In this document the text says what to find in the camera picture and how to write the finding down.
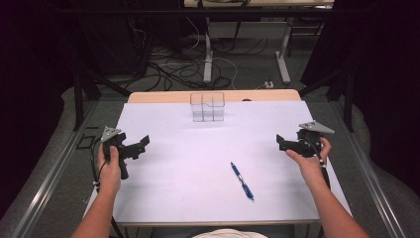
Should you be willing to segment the white table mat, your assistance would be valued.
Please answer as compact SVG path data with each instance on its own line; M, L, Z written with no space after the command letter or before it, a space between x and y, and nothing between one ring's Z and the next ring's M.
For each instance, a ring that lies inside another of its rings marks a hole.
M293 141L312 116L303 101L228 102L224 120L194 122L187 103L127 103L118 127L128 144L150 137L127 162L114 206L127 226L312 222L319 218L298 166L276 135ZM233 162L255 199L247 198Z

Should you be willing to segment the clear acrylic organizer box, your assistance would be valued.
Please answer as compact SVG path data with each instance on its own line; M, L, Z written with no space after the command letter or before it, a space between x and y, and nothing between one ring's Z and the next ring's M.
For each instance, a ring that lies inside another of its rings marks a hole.
M194 122L223 121L225 95L223 92L191 93L190 107Z

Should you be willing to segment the person's right hand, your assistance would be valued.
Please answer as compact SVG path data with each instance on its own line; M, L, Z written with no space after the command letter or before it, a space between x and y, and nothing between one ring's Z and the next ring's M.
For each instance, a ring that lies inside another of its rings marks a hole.
M309 187L328 185L322 173L321 161L323 161L324 164L327 164L327 157L332 146L326 138L321 137L320 142L322 145L320 157L304 158L292 150L287 150L285 152L285 154L298 165L300 172Z

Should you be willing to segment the white desk with metal legs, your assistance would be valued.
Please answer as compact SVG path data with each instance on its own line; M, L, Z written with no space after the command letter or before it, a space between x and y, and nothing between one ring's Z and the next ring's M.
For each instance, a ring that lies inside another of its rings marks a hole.
M184 6L187 8L246 8L260 10L311 10L321 9L329 10L335 0L184 0ZM242 23L238 21L236 28L233 28L233 22L223 20L221 23L215 23L206 18L206 59L204 63L204 82L209 82L212 74L213 50L211 40L216 38L227 39L250 39L261 36L264 39L280 39L281 48L275 53L278 70L282 82L288 84L291 82L288 69L284 60L288 43L290 42L293 28L294 17L285 17L282 22L250 22Z

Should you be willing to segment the black metal stand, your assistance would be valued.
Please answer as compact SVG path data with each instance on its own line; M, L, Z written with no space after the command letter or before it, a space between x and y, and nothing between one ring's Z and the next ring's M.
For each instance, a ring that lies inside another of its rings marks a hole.
M354 132L352 113L353 113L353 100L355 88L355 71L349 67L343 69L333 70L325 77L318 79L313 84L305 86L299 90L300 96L304 96L315 89L318 89L326 83L331 83L327 92L327 99L329 101L338 101L340 96L344 96L344 109L343 121L350 132Z
M123 96L130 96L131 92L116 83L110 81L103 75L94 72L85 65L78 66L73 75L74 105L75 105L75 124L74 131L77 131L84 121L83 95L90 100L99 100L102 96L96 82L103 84Z

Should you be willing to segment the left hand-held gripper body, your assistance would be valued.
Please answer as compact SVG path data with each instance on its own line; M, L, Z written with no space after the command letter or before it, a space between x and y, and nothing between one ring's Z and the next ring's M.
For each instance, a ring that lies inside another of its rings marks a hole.
M140 148L146 148L140 146L140 140L138 143L132 145L124 145L123 142L126 140L126 134L120 129L105 127L101 143L103 145L103 154L107 162L110 161L109 148L115 146L119 152L119 167L121 170L121 179L127 179L129 177L127 166L125 164L126 159L131 159L133 152Z

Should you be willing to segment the blue pen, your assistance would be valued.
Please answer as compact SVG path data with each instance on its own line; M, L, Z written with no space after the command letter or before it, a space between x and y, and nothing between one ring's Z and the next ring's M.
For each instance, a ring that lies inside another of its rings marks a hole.
M238 170L238 168L236 167L236 165L233 162L231 162L230 164L231 164L231 168L232 168L233 172L235 173L236 177L238 178L239 182L241 183L241 186L242 186L247 198L254 201L255 197L254 197L252 191L250 190L250 188L248 187L248 185L245 183L245 181L242 177L242 174L240 173L240 171Z

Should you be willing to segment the person's white clothing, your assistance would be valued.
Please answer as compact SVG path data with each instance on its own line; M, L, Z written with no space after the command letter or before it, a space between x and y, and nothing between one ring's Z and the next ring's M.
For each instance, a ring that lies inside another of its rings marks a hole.
M217 229L193 236L192 238L267 238L253 231L239 231L236 229Z

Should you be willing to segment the aluminium floor rail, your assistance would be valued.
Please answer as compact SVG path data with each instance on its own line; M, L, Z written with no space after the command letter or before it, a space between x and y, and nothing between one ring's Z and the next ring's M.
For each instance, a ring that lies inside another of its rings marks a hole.
M79 224L92 190L92 175L89 153L78 151L76 145L97 107L96 101L87 103L84 121L74 130L74 108L64 105L41 159L14 202L19 211L10 238L68 238Z
M343 131L343 135L349 141L349 145L352 149L352 153L356 156L354 158L355 164L357 165L358 172L365 183L365 187L368 190L369 197L374 204L374 207L380 216L380 220L383 223L386 234L389 238L404 238L404 232L401 230L397 219L395 218L394 212L390 206L389 200L384 194L383 189L379 184L379 179L372 167L371 161L367 154L363 151L357 137L352 133L344 121L344 112L341 109L339 102L331 102L330 106L334 112L334 117L338 121L338 128Z

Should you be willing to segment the person's left hand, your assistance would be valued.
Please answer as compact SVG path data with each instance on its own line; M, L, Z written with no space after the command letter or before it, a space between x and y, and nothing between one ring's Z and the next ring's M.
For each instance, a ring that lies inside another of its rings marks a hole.
M103 145L99 147L97 166L99 170L100 194L115 196L121 186L119 152L115 146L109 148L110 161L105 160Z

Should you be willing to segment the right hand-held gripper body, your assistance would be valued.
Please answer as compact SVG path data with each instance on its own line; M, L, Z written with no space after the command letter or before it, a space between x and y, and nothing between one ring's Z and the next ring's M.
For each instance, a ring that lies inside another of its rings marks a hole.
M304 158L319 155L321 151L320 139L324 134L334 134L335 131L317 121L306 122L299 125L297 141L288 145L292 150Z

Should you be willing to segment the black rectangular frame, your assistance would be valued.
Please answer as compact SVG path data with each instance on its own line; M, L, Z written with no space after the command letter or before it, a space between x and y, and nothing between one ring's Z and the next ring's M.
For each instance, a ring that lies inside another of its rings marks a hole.
M84 150L84 149L89 149L92 147L92 145L94 144L96 137L93 135L86 135L83 134L79 141L76 143L76 149L77 150Z

